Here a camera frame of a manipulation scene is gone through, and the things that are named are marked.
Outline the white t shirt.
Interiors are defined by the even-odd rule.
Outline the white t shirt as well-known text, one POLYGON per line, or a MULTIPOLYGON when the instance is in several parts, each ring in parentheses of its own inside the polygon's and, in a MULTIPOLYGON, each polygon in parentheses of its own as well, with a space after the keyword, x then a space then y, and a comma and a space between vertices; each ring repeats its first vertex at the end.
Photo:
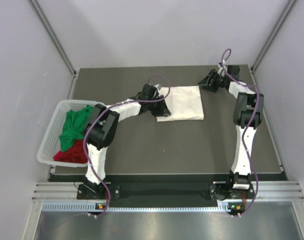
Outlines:
POLYGON ((204 111, 198 86, 175 86, 165 98, 170 116, 158 116, 157 122, 203 120, 204 111))

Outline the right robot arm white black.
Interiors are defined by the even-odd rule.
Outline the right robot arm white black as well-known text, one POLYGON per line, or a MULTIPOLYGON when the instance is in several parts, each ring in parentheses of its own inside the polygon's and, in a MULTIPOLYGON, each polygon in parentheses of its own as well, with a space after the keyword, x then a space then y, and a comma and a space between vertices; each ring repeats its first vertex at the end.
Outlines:
POLYGON ((218 70, 212 69, 198 85, 209 92, 220 88, 227 90, 235 99, 233 123, 236 126, 236 149, 228 181, 212 190, 212 196, 238 198, 241 194, 253 191, 252 146, 255 134, 263 120, 264 95, 257 93, 245 82, 239 81, 240 67, 218 64, 218 70))

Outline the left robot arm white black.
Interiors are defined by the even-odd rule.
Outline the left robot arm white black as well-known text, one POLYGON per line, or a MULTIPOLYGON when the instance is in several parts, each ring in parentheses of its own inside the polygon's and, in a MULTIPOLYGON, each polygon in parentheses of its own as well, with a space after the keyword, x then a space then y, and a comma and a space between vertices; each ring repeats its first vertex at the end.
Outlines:
POLYGON ((166 104, 166 95, 160 93, 161 85, 146 83, 136 96, 113 105, 96 104, 84 127, 83 149, 87 158, 87 172, 83 184, 79 186, 82 195, 92 198, 110 197, 106 177, 105 162, 108 147, 113 142, 118 123, 130 117, 150 112, 154 117, 171 115, 166 104))

